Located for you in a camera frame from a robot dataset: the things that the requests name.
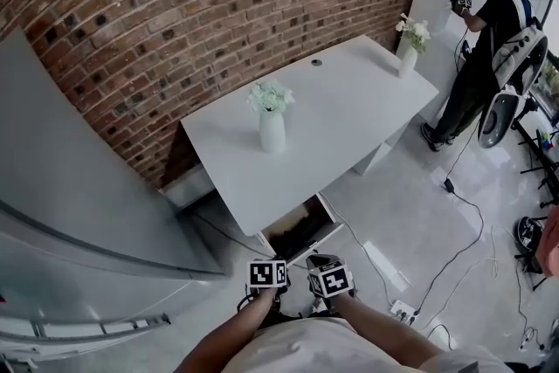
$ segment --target power strip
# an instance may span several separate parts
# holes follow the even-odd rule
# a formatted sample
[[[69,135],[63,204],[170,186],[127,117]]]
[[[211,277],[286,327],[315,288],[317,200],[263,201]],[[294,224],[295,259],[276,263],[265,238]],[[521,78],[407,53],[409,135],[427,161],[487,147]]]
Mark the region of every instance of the power strip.
[[[410,319],[411,317],[414,317],[413,314],[416,312],[416,310],[410,305],[404,303],[403,301],[396,300],[394,302],[394,305],[392,305],[390,312],[393,315],[395,315],[398,318],[398,320],[400,320],[402,323],[405,323],[406,325],[410,325],[411,324]]]

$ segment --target open drawer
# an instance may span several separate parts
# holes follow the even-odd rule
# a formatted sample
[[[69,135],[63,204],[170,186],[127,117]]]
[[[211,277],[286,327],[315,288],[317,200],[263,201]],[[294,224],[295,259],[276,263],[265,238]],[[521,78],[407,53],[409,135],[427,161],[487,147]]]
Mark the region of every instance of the open drawer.
[[[322,198],[314,195],[259,232],[257,238],[290,266],[304,260],[342,227]]]

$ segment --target person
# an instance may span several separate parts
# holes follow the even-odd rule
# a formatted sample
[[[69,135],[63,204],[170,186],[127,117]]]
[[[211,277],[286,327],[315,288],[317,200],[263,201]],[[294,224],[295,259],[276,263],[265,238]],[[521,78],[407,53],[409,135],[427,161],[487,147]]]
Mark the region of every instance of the person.
[[[526,17],[531,18],[529,0],[521,2]],[[480,32],[480,38],[452,85],[438,125],[435,128],[428,123],[421,125],[421,135],[435,152],[445,143],[452,145],[454,139],[472,124],[484,105],[499,91],[491,67],[493,52],[521,31],[514,0],[487,0],[475,16],[458,4],[454,5],[453,11],[464,19],[469,31]]]
[[[510,373],[483,348],[444,352],[426,337],[349,293],[331,298],[336,317],[270,319],[275,289],[262,291],[186,356],[175,373]]]

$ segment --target concrete floor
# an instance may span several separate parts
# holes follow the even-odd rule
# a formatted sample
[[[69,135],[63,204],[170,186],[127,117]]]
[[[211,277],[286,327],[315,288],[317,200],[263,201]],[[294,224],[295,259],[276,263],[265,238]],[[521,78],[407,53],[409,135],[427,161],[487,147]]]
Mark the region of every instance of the concrete floor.
[[[523,124],[528,131],[542,129],[546,125],[540,119],[530,114]],[[452,147],[432,153],[419,135],[418,121],[412,121],[396,147],[369,173],[358,176],[350,171],[323,191],[371,248],[386,279],[389,297],[347,228],[320,246],[320,252],[347,261],[359,297],[368,305],[388,312],[389,301],[398,299],[417,308],[443,264],[478,235],[481,221],[475,208],[441,188],[470,134],[471,130],[466,131]],[[480,207],[485,227],[480,242],[459,255],[435,282],[413,327],[428,335],[443,323],[450,330],[453,348],[479,344],[505,361],[536,364],[541,354],[535,341],[519,350],[524,321],[518,313],[516,251],[508,231],[523,216],[546,214],[539,203],[549,200],[549,194],[537,190],[541,172],[520,175],[530,161],[518,141],[519,136],[511,131],[500,146],[482,150],[474,138],[461,156],[451,179],[459,195]],[[206,202],[197,213],[263,251],[255,238],[242,234],[219,197]],[[208,285],[209,297],[173,319],[170,327],[102,351],[42,363],[43,371],[170,372],[205,334],[233,315],[245,294],[246,262],[259,255],[202,221],[197,223],[231,274],[227,281]],[[305,312],[313,300],[306,272],[294,267],[289,275],[293,285],[283,296],[282,310],[287,314]],[[547,281],[533,293],[532,281],[538,280],[520,272],[521,309],[528,325],[538,328],[540,342],[546,343],[551,322],[559,316],[559,282]],[[441,327],[431,339],[443,348],[449,343]]]

